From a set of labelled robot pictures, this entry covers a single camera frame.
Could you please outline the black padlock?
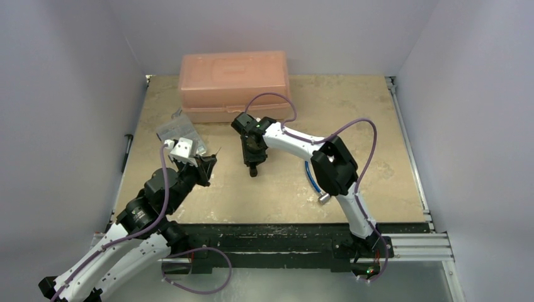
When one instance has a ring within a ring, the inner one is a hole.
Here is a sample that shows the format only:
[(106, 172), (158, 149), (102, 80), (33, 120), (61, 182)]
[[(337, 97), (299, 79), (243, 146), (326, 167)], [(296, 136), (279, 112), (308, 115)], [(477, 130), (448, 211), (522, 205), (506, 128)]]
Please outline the black padlock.
[(249, 175), (251, 177), (256, 177), (258, 175), (257, 165), (254, 163), (251, 163), (249, 165)]

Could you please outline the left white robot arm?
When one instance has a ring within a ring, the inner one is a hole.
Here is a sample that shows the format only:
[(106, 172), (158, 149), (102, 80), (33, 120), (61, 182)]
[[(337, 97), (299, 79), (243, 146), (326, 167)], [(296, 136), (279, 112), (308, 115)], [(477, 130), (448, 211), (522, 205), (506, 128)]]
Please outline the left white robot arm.
[(167, 256), (191, 249), (188, 234), (168, 220), (195, 186), (208, 187), (217, 158), (195, 155), (156, 170), (127, 203), (100, 241), (59, 276), (43, 278), (38, 287), (50, 301), (103, 301), (127, 279)]

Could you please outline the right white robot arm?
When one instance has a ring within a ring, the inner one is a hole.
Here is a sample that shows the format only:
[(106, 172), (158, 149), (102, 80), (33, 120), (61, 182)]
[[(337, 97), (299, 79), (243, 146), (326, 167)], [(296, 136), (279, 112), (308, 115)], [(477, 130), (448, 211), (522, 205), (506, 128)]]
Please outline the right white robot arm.
[(317, 185), (337, 199), (345, 214), (355, 251), (368, 256), (378, 253), (392, 256), (388, 243), (378, 230), (377, 222), (365, 206), (360, 184), (363, 174), (357, 173), (358, 164), (337, 133), (329, 137), (315, 137), (285, 127), (272, 118), (260, 120), (242, 112), (231, 123), (242, 143), (244, 163), (249, 175), (258, 174), (268, 148), (275, 148), (311, 164)]

